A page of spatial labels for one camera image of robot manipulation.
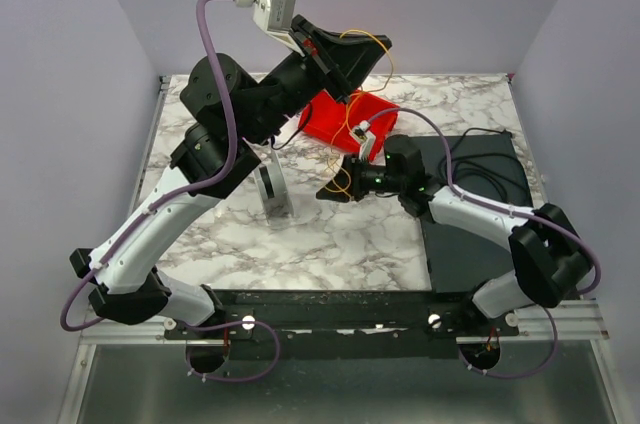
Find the white plastic cable spool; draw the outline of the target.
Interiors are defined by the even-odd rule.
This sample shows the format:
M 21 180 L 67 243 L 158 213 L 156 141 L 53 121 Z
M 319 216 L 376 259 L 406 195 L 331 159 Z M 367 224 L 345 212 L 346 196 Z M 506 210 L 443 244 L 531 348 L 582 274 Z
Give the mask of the white plastic cable spool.
M 254 179 L 268 221 L 294 217 L 294 206 L 276 150 L 254 170 Z

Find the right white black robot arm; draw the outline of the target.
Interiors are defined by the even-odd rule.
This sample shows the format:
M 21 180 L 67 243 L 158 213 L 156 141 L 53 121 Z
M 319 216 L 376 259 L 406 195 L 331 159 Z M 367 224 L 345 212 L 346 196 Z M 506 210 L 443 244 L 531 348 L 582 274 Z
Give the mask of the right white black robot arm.
M 461 229 L 508 251 L 512 271 L 467 296 L 462 313 L 468 320 L 493 320 L 531 305 L 555 308 L 594 268 L 559 207 L 511 205 L 448 185 L 425 169 L 421 151 L 406 135 L 388 138 L 383 149 L 381 165 L 359 154 L 345 156 L 316 197 L 347 203 L 370 193 L 393 194 L 414 218 Z

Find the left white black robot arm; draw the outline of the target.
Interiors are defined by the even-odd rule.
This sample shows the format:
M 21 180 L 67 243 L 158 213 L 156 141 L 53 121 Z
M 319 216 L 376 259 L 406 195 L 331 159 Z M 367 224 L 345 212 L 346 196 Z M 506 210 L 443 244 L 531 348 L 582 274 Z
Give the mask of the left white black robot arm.
M 195 123 L 155 188 L 112 237 L 70 257 L 76 274 L 96 286 L 89 302 L 99 318 L 207 322 L 221 307 L 212 291 L 166 276 L 159 259 L 260 166 L 254 146 L 268 144 L 321 92 L 346 102 L 392 45 L 385 35 L 326 31 L 301 15 L 290 35 L 296 50 L 260 81 L 223 53 L 215 56 L 218 72 L 208 58 L 194 66 L 180 100 Z

